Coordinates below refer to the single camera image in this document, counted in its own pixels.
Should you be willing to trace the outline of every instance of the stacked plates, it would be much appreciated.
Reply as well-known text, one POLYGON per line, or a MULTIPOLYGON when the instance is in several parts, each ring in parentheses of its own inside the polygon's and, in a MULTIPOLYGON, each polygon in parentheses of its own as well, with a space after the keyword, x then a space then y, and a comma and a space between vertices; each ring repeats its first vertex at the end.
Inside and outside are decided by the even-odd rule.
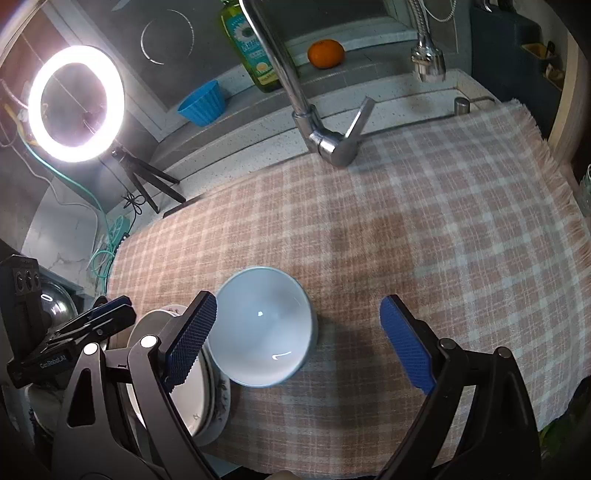
MULTIPOLYGON (((169 305, 147 313, 134 326, 128 346, 136 344, 145 335, 158 335, 171 316, 183 314, 186 308, 169 305)), ((135 415, 145 427, 133 386, 128 384, 127 392, 135 415)), ((170 397, 196 445, 207 445, 221 434, 230 412, 230 379, 213 363, 206 345, 203 345, 184 384, 175 387, 170 397)))

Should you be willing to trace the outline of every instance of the bottle label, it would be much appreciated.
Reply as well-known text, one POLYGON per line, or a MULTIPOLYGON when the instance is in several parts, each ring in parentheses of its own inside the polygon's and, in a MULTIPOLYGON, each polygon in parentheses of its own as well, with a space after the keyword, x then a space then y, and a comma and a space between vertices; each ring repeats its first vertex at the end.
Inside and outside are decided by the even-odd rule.
POLYGON ((269 57, 267 57, 265 50, 263 50, 261 43, 244 14, 238 14, 235 17, 228 18, 226 20, 226 28, 230 32, 236 46, 246 58, 246 61, 252 67, 261 85, 267 85, 276 81, 278 77, 271 66, 269 57))

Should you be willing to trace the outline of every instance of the dish soap bottle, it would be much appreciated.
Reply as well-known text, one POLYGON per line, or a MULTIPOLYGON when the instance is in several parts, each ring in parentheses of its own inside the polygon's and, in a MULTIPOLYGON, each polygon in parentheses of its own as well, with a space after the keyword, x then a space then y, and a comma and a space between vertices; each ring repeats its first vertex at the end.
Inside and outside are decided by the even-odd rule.
POLYGON ((246 19, 238 0, 222 0, 222 27, 240 55, 240 60, 254 84, 263 92, 281 87, 279 78, 261 43, 246 19))

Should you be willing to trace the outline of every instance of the white bowl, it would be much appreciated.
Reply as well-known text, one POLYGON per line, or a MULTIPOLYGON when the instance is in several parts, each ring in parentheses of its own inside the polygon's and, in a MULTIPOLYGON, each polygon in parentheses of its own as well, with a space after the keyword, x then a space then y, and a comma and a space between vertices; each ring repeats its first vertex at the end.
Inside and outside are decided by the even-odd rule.
POLYGON ((207 337, 219 369, 246 387, 270 387, 295 374, 316 343, 316 316, 306 292, 288 274, 251 267, 217 292, 217 317, 207 337))

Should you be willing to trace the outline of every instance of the plaid towel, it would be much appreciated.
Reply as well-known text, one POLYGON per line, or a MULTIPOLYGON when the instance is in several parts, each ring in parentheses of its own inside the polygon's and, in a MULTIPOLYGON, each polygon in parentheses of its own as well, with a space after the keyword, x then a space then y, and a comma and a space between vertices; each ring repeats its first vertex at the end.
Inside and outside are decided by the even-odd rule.
POLYGON ((211 192, 126 240, 109 293, 129 295, 141 317, 249 265, 296 278, 318 315, 315 352, 279 386, 233 385, 228 425, 205 451, 344 478, 377 473, 424 400, 379 325, 388 294, 465 349, 509 347, 538 426, 560 415, 591 374, 590 240, 512 102, 372 135, 345 170, 308 154, 211 192))

